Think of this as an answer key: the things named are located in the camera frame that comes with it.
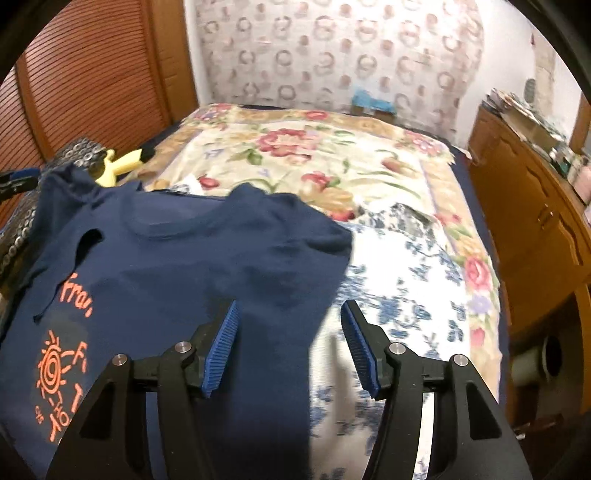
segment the floral quilt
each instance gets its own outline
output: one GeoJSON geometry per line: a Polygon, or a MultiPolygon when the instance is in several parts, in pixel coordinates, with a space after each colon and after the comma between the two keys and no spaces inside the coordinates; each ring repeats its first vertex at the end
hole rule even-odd
{"type": "Polygon", "coordinates": [[[198,109],[129,178],[146,188],[223,196],[250,182],[291,192],[335,220],[392,227],[406,205],[434,234],[465,280],[470,359],[498,397],[499,283],[447,147],[376,119],[323,111],[259,111],[229,104],[198,109]]]}
{"type": "MultiPolygon", "coordinates": [[[[355,299],[368,322],[417,355],[447,360],[470,353],[460,267],[437,243],[433,224],[415,211],[396,204],[386,217],[387,228],[385,223],[342,224],[353,233],[351,260],[310,349],[310,467],[315,480],[363,477],[384,409],[385,401],[371,399],[361,387],[340,324],[345,300],[355,299]]],[[[434,397],[424,394],[414,480],[427,476],[433,412],[434,397]]]]}

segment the navy blue bed sheet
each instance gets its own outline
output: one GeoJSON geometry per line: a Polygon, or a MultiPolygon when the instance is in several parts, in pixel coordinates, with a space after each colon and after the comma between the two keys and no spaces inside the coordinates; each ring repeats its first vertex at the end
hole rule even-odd
{"type": "MultiPolygon", "coordinates": [[[[484,212],[482,211],[480,202],[478,201],[476,191],[474,190],[474,185],[470,179],[470,173],[468,172],[468,167],[466,166],[465,155],[459,149],[453,146],[449,146],[449,150],[452,152],[452,155],[456,160],[455,164],[452,165],[452,172],[456,176],[456,179],[462,188],[462,192],[466,199],[466,203],[468,204],[468,208],[470,209],[470,213],[472,214],[472,219],[474,220],[474,225],[476,226],[478,235],[482,239],[482,243],[484,244],[486,251],[492,258],[496,276],[497,278],[500,278],[498,268],[499,260],[496,256],[496,249],[493,244],[491,232],[486,225],[484,212]]],[[[500,292],[499,301],[501,302],[501,312],[499,314],[499,350],[503,355],[501,361],[501,382],[499,384],[499,404],[502,407],[505,407],[506,382],[508,379],[507,375],[509,373],[509,332],[506,316],[508,305],[505,304],[505,299],[503,298],[503,295],[500,295],[500,292]]]]}

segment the cylindrical object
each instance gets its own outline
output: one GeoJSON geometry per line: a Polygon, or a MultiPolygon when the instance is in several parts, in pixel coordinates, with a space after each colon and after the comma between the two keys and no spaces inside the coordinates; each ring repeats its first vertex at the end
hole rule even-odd
{"type": "Polygon", "coordinates": [[[574,191],[581,197],[585,205],[591,200],[591,165],[581,168],[577,179],[573,183],[574,191]]]}
{"type": "Polygon", "coordinates": [[[556,337],[548,336],[542,345],[515,357],[511,364],[511,379],[516,387],[539,384],[556,377],[561,367],[560,342],[556,337]]]}
{"type": "Polygon", "coordinates": [[[566,177],[571,185],[574,185],[574,182],[577,180],[581,168],[583,168],[583,157],[581,155],[575,155],[570,164],[569,174],[566,177]]]}

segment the patterned wallpaper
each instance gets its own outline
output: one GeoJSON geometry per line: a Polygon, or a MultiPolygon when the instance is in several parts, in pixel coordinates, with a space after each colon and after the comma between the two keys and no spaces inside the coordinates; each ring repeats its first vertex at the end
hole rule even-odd
{"type": "Polygon", "coordinates": [[[348,112],[356,89],[453,140],[480,65],[475,0],[195,0],[214,100],[348,112]]]}

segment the wooden cabinet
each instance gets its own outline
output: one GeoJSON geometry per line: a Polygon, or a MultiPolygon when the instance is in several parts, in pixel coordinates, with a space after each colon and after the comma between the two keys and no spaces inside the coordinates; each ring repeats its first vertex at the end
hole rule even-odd
{"type": "Polygon", "coordinates": [[[540,240],[540,226],[549,209],[550,191],[536,166],[524,161],[528,157],[526,147],[515,142],[515,135],[490,116],[492,119],[488,119],[487,124],[494,124],[494,128],[487,125],[492,132],[489,140],[482,140],[486,133],[478,132],[484,122],[477,122],[470,140],[471,148],[475,140],[476,149],[482,149],[470,175],[481,198],[501,261],[501,273],[504,273],[540,240]]]}
{"type": "Polygon", "coordinates": [[[533,329],[591,273],[591,230],[570,185],[481,108],[470,176],[499,255],[511,335],[533,329]]]}

